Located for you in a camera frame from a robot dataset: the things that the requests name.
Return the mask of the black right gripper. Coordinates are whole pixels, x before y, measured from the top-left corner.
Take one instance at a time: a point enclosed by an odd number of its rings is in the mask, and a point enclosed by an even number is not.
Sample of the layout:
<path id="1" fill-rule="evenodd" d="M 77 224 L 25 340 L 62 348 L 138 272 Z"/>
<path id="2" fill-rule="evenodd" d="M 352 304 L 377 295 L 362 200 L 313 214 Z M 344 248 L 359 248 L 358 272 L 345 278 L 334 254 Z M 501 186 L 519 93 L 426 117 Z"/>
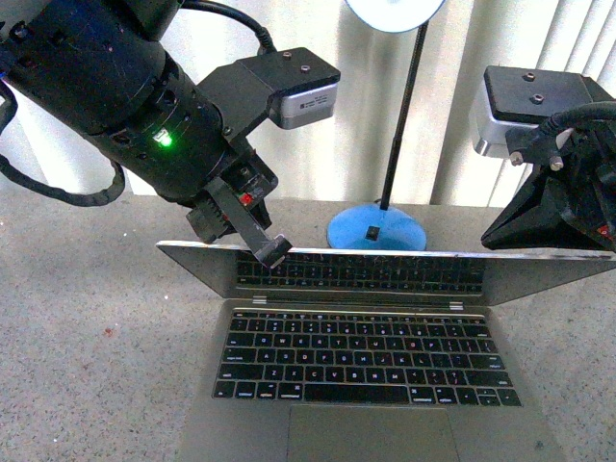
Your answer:
<path id="1" fill-rule="evenodd" d="M 505 134 L 532 173 L 480 240 L 489 249 L 615 248 L 615 104 L 594 102 Z"/>

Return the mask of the black gripper with LED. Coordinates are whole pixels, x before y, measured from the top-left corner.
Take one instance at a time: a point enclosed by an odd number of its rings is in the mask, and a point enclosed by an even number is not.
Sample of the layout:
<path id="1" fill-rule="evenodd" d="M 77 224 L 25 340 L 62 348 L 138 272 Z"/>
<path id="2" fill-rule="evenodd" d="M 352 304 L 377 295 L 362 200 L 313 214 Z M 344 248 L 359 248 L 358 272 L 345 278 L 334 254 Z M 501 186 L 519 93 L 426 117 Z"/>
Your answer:
<path id="1" fill-rule="evenodd" d="M 94 136 L 103 154 L 136 173 L 163 199 L 188 208 L 187 219 L 206 244 L 237 232 L 266 268 L 292 248 L 271 239 L 265 197 L 275 174 L 249 144 L 223 137 L 218 109 L 175 64 L 148 85 L 148 97 L 129 117 Z"/>

